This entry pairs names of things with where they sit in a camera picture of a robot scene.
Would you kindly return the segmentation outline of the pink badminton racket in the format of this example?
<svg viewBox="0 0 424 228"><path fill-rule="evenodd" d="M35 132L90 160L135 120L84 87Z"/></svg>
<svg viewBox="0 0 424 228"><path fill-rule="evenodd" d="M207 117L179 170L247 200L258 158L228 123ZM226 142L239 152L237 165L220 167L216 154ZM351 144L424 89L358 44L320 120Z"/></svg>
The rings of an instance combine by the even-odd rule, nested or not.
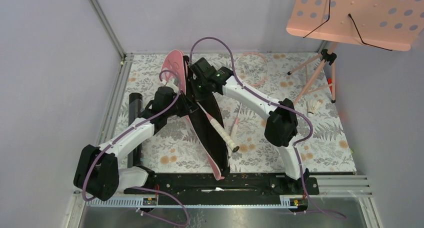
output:
<svg viewBox="0 0 424 228"><path fill-rule="evenodd" d="M242 54L235 61L235 71L238 77L252 87L262 85L268 77L267 58L256 52Z"/></svg>
<svg viewBox="0 0 424 228"><path fill-rule="evenodd" d="M239 150L239 146L236 145L236 143L233 141L231 136L225 131L223 126L213 117L211 116L204 108L203 106L197 102L198 106L201 108L201 110L206 115L209 123L211 126L216 130L216 132L219 134L219 136L224 140L227 147L227 154L228 157L231 157L233 153L237 152Z"/></svg>

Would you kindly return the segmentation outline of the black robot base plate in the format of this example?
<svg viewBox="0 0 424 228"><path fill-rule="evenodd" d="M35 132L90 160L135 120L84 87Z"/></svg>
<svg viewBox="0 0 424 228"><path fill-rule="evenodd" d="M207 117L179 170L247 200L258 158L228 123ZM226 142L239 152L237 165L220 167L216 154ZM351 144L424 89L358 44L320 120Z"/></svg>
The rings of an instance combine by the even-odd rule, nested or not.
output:
<svg viewBox="0 0 424 228"><path fill-rule="evenodd" d="M320 193L315 177L292 181L284 173L232 173L216 180L211 173L154 173L145 189L166 192L185 206L281 205L281 198Z"/></svg>

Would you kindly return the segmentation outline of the white shuttlecock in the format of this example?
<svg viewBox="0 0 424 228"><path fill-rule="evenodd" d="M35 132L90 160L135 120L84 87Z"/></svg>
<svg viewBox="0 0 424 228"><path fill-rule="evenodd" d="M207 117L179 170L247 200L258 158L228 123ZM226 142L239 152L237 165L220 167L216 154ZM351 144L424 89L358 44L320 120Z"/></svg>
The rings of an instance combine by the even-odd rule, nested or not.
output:
<svg viewBox="0 0 424 228"><path fill-rule="evenodd" d="M323 104L323 102L321 100L315 100L315 99L309 100L306 104L307 105L306 116L308 118L313 117L317 113L317 111L320 109L322 104Z"/></svg>

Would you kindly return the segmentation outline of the black shuttlecock tube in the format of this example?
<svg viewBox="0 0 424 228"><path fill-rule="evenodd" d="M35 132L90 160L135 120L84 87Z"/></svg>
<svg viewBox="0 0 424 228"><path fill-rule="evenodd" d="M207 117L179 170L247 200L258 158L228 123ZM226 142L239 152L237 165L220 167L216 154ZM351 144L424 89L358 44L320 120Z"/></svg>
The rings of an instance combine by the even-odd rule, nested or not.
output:
<svg viewBox="0 0 424 228"><path fill-rule="evenodd" d="M142 113L143 96L141 93L133 92L128 96L128 124L131 125L139 114ZM127 156L127 167L141 166L143 164L143 145L140 143Z"/></svg>

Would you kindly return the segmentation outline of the pink racket bag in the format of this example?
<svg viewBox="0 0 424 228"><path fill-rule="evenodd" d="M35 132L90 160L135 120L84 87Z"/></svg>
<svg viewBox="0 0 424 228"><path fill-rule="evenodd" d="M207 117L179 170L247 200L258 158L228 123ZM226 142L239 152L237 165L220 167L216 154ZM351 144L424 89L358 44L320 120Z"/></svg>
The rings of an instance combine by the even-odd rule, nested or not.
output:
<svg viewBox="0 0 424 228"><path fill-rule="evenodd" d="M217 181L223 180L230 172L228 147L220 133L210 123L209 118L216 120L217 124L223 125L221 111L217 100L213 94L208 94L205 99L197 103L193 84L189 78L193 72L188 69L188 57L180 50L172 50L162 64L162 70L173 71L165 75L164 79L169 82L171 79L178 79L175 85L181 89L181 96L184 98L185 118L191 125L212 168L213 176Z"/></svg>

